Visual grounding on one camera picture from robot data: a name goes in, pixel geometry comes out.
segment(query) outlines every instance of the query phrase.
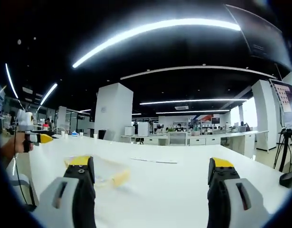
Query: monitor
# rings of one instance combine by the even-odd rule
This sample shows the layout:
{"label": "monitor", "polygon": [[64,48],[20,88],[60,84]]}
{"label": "monitor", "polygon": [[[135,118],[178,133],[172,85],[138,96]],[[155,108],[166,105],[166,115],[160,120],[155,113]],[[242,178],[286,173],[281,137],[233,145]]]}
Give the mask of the monitor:
{"label": "monitor", "polygon": [[220,117],[212,117],[211,118],[212,124],[219,124],[220,123]]}
{"label": "monitor", "polygon": [[239,132],[246,132],[246,126],[239,126],[238,131]]}
{"label": "monitor", "polygon": [[276,92],[283,112],[285,127],[292,129],[292,85],[273,79],[270,79],[270,83]]}

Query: fluorescent light strip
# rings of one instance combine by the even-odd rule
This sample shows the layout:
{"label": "fluorescent light strip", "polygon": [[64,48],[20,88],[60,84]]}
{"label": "fluorescent light strip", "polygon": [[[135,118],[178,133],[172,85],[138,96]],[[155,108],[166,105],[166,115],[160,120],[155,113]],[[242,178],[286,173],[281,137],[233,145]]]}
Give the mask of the fluorescent light strip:
{"label": "fluorescent light strip", "polygon": [[10,85],[12,87],[13,93],[14,93],[15,97],[18,99],[17,93],[16,93],[15,88],[13,86],[13,82],[12,82],[11,76],[9,75],[8,64],[5,64],[5,68],[7,70],[7,75],[8,75],[9,83],[10,83]]}
{"label": "fluorescent light strip", "polygon": [[156,105],[167,103],[183,103],[183,102],[205,102],[205,101],[247,101],[248,99],[198,99],[198,100],[180,100],[180,101],[156,101],[140,103],[140,105]]}
{"label": "fluorescent light strip", "polygon": [[138,34],[151,31],[151,30],[162,29],[162,28],[173,27],[173,26],[183,26],[183,25],[216,26],[216,27],[222,27],[222,28],[232,29],[236,31],[241,31],[240,26],[238,26],[237,24],[226,22],[226,21],[220,21],[220,20],[198,19],[198,18],[163,20],[163,21],[146,24],[146,25],[142,25],[142,26],[130,29],[119,35],[116,35],[115,37],[108,39],[106,42],[102,43],[101,45],[97,46],[96,48],[88,52],[86,55],[84,55],[81,59],[79,59],[76,63],[74,63],[72,67],[76,68],[80,64],[85,62],[87,59],[101,52],[107,47],[112,46],[125,39],[134,37]]}
{"label": "fluorescent light strip", "polygon": [[162,112],[156,114],[176,114],[176,113],[217,113],[217,112],[229,112],[230,110],[203,110],[203,111],[182,111],[182,112]]}
{"label": "fluorescent light strip", "polygon": [[40,106],[43,105],[43,103],[46,101],[47,97],[53,92],[53,90],[57,87],[57,84],[55,83],[50,90],[47,92],[47,94],[45,95],[45,97],[42,99]]}

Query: white table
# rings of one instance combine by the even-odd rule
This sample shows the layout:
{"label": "white table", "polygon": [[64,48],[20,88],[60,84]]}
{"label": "white table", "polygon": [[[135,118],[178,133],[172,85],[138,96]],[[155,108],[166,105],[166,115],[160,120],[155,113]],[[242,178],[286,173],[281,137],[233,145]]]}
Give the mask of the white table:
{"label": "white table", "polygon": [[[260,133],[267,133],[268,131],[250,131],[250,132],[237,132],[237,133],[226,133],[226,134],[208,134],[193,136],[188,135],[189,145],[220,145],[221,138],[231,138],[230,148],[240,154],[252,158],[255,152],[254,141],[255,135]],[[144,144],[152,145],[166,145],[168,138],[167,134],[151,134],[147,137],[139,137],[138,135],[126,136],[122,135],[122,138],[143,138]]]}
{"label": "white table", "polygon": [[[290,192],[279,185],[280,172],[221,145],[163,147],[69,136],[35,146],[29,152],[37,197],[56,177],[64,175],[65,157],[86,154],[121,162],[131,171],[130,180],[118,189],[96,190],[98,228],[207,227],[211,157],[232,162],[240,177],[248,178],[262,193],[270,213],[276,212]],[[172,160],[177,164],[130,158]]]}

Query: white wall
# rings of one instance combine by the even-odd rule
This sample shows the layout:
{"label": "white wall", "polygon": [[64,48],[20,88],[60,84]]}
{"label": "white wall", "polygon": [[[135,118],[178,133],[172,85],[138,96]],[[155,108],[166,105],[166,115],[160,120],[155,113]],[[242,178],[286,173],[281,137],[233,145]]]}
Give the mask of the white wall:
{"label": "white wall", "polygon": [[131,126],[133,92],[115,83],[98,90],[94,132],[111,130],[115,141],[124,134],[124,127]]}
{"label": "white wall", "polygon": [[54,120],[54,117],[55,117],[55,109],[51,109],[51,108],[48,108],[47,109],[47,118],[50,118],[50,120]]}
{"label": "white wall", "polygon": [[[188,122],[192,120],[196,115],[179,115],[179,116],[159,116],[159,124],[163,124],[164,128],[173,127],[174,122]],[[198,119],[201,119],[207,115],[200,115]],[[213,114],[214,117],[220,117],[220,114]]]}
{"label": "white wall", "polygon": [[58,116],[56,121],[56,127],[64,127],[66,124],[66,107],[60,106],[58,109]]}
{"label": "white wall", "polygon": [[268,131],[257,135],[257,148],[269,150],[276,147],[277,118],[273,91],[268,81],[259,80],[252,86],[258,120],[258,131]]}
{"label": "white wall", "polygon": [[221,114],[220,115],[220,125],[222,127],[224,127],[224,126],[226,126],[226,122],[228,122],[229,124],[231,124],[230,112],[227,112],[225,114]]}

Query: white tabletop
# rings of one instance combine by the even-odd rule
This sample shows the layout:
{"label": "white tabletop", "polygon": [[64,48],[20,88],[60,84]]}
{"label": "white tabletop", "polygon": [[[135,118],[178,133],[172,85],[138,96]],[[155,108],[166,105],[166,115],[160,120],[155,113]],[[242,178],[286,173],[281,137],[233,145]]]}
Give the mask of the white tabletop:
{"label": "white tabletop", "polygon": [[35,146],[29,152],[38,198],[49,183],[64,175],[65,157],[92,154],[123,163],[131,172],[129,181],[121,187],[96,190],[98,228],[207,227],[207,178],[211,157],[233,163],[240,177],[248,178],[262,193],[264,206],[270,213],[281,206],[289,193],[279,185],[280,172],[220,145],[162,147],[69,136]]}

